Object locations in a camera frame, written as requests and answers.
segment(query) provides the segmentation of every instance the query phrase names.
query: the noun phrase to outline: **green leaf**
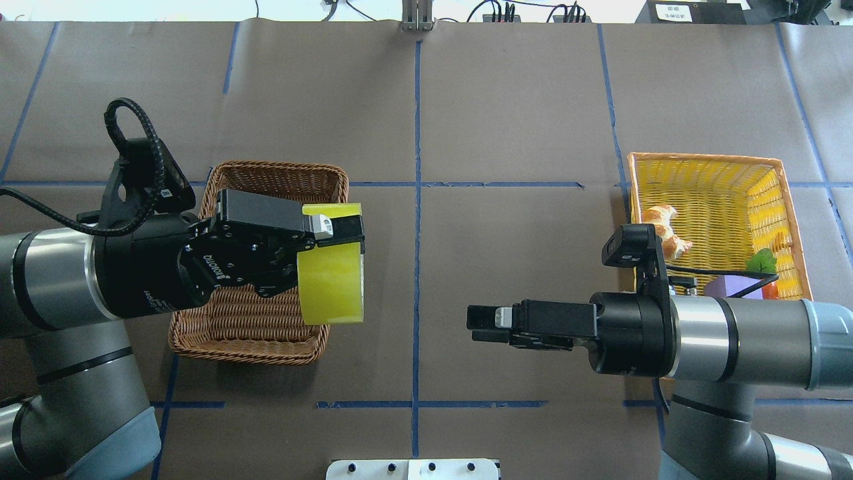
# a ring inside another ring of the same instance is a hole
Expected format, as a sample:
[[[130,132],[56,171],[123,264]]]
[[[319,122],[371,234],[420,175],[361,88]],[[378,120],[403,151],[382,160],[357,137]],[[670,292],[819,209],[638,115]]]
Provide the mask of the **green leaf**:
[[[758,250],[751,259],[746,261],[746,270],[757,273],[776,273],[776,257],[773,256],[773,250]]]

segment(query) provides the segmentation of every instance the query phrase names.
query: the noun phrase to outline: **label sticker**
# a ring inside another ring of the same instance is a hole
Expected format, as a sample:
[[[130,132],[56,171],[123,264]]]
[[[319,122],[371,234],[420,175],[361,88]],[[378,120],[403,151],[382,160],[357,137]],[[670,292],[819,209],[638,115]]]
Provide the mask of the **label sticker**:
[[[687,5],[663,5],[656,3],[654,8],[658,11],[658,18],[667,21],[693,21],[690,16],[690,7]]]

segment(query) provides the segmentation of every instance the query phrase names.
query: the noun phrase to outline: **orange toy food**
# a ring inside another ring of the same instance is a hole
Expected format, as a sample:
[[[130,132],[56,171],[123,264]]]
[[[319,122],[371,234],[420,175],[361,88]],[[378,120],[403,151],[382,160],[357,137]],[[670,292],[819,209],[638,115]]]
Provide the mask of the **orange toy food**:
[[[670,219],[678,212],[671,205],[656,205],[642,213],[642,222],[654,225],[654,230],[663,241],[664,257],[675,260],[686,254],[693,247],[693,242],[681,240],[670,226]]]

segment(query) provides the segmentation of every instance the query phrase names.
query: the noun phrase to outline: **purple block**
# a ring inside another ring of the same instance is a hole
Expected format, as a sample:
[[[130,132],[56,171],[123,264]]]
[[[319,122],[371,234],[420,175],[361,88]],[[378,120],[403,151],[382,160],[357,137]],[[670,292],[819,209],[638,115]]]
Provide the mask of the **purple block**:
[[[725,297],[730,296],[733,293],[738,293],[739,291],[745,289],[750,285],[754,285],[758,280],[755,278],[748,277],[738,277],[736,275],[723,275],[721,277],[714,278],[705,286],[705,296],[716,296],[716,297]],[[761,293],[761,289],[758,289],[751,294],[744,296],[744,298],[752,298],[755,300],[762,300],[764,295]]]

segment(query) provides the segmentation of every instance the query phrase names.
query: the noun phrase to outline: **red tomato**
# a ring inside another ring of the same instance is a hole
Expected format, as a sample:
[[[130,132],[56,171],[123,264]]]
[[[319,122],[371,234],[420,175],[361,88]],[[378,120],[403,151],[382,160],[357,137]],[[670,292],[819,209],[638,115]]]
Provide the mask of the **red tomato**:
[[[779,300],[779,289],[776,287],[776,282],[761,287],[761,293],[764,295],[764,300]]]

